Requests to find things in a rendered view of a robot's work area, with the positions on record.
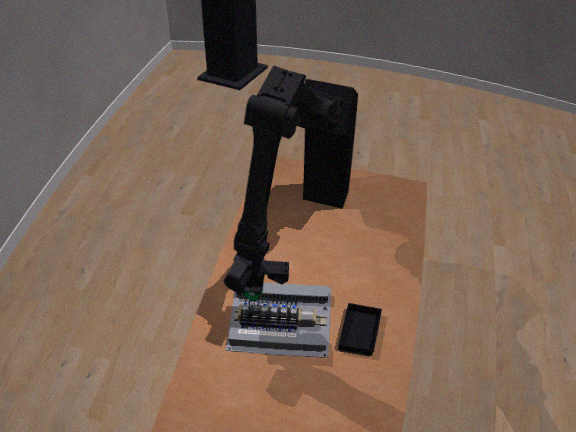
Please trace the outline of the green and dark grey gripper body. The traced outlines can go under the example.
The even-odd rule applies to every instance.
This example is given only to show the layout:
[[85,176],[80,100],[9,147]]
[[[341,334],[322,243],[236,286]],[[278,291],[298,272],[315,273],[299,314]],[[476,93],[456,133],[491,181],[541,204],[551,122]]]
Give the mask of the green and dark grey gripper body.
[[[252,274],[258,272],[261,268],[261,265],[259,267],[259,269],[255,272],[252,272]],[[254,294],[261,294],[261,292],[263,291],[263,287],[260,286],[250,286],[250,280],[247,283],[246,287],[244,288],[244,290],[242,292],[239,293],[245,293],[245,292],[254,292]]]

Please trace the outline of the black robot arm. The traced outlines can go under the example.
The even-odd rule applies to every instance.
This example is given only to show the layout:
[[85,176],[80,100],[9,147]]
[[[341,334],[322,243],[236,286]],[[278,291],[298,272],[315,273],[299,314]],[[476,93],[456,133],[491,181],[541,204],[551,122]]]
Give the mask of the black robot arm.
[[298,116],[320,126],[338,124],[346,104],[342,97],[310,89],[305,79],[304,74],[273,66],[257,96],[248,99],[244,124],[253,127],[254,142],[244,210],[234,238],[237,254],[224,279],[232,291],[242,292],[249,279],[250,286],[263,287],[264,275],[281,285],[289,280],[289,262],[264,258],[269,250],[267,206],[280,140],[294,135]]

